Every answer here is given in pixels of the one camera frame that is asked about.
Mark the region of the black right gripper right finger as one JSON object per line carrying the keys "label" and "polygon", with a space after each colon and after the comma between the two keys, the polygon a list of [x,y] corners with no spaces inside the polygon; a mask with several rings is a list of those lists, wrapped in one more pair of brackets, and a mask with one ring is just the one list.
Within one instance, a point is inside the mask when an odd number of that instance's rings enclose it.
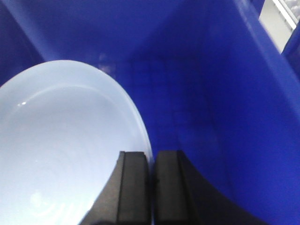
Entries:
{"label": "black right gripper right finger", "polygon": [[183,151],[160,151],[154,168],[156,225],[265,224],[210,184]]}

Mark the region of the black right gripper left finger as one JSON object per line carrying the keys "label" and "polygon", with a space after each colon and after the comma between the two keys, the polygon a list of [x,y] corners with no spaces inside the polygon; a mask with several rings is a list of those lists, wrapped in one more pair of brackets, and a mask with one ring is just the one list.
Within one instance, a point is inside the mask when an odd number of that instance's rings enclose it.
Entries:
{"label": "black right gripper left finger", "polygon": [[149,225],[148,162],[143,152],[121,151],[83,225]]}

